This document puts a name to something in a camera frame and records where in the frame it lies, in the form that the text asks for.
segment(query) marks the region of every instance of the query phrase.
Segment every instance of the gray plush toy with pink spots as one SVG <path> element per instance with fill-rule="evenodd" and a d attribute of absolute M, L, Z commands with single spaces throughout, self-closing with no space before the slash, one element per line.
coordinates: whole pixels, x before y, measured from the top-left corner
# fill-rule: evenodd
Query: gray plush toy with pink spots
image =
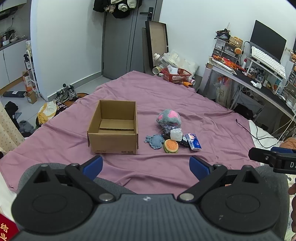
<path fill-rule="evenodd" d="M 171 109 L 166 109 L 161 112 L 158 115 L 156 121 L 161 125 L 162 128 L 164 126 L 180 127 L 182 123 L 179 113 Z"/>

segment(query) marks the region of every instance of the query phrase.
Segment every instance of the red envelope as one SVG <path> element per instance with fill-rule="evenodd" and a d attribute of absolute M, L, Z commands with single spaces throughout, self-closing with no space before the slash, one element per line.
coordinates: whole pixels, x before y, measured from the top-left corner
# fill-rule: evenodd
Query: red envelope
<path fill-rule="evenodd" d="M 18 232 L 15 223 L 0 214 L 0 241 L 10 241 Z"/>

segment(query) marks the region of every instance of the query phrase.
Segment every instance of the gray door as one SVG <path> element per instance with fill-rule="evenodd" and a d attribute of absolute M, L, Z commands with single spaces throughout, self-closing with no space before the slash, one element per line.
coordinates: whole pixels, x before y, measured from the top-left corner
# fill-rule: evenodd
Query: gray door
<path fill-rule="evenodd" d="M 127 18 L 116 19 L 107 13 L 104 21 L 102 75 L 109 79 L 136 70 L 143 72 L 142 28 L 153 8 L 152 20 L 158 21 L 162 0 L 139 0 Z"/>

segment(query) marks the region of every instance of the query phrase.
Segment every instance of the white keyboard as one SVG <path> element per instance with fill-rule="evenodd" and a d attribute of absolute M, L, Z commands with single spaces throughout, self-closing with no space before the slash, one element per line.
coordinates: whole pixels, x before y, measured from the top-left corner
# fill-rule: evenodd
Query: white keyboard
<path fill-rule="evenodd" d="M 272 57 L 262 52 L 256 47 L 252 47 L 252 58 L 259 60 L 261 63 L 266 65 L 268 68 L 272 69 L 274 72 L 278 73 L 279 76 L 286 79 L 285 67 L 282 66 L 279 62 L 275 61 Z"/>

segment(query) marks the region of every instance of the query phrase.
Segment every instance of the pink bedsheet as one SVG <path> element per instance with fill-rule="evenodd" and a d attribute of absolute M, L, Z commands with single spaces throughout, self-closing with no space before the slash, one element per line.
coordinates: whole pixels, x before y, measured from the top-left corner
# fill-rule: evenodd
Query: pink bedsheet
<path fill-rule="evenodd" d="M 0 160 L 0 171 L 8 186 L 16 191 L 19 179 L 30 166 L 38 163 L 84 163 L 94 156 L 87 145 L 86 131 L 100 99 L 137 102 L 139 150 L 137 155 L 103 154 L 99 177 L 125 186 L 139 194 L 180 194 L 198 180 L 189 169 L 189 158 L 197 155 L 210 164 L 222 163 L 240 169 L 258 163 L 249 160 L 254 147 L 249 122 L 213 101 L 196 94 L 194 89 L 175 85 L 158 77 L 130 72 L 117 80 L 100 85 L 96 91 L 74 103 Z M 147 135 L 160 133 L 157 115 L 164 109 L 177 111 L 183 133 L 195 133 L 202 150 L 179 148 L 177 154 L 154 150 L 144 143 Z"/>

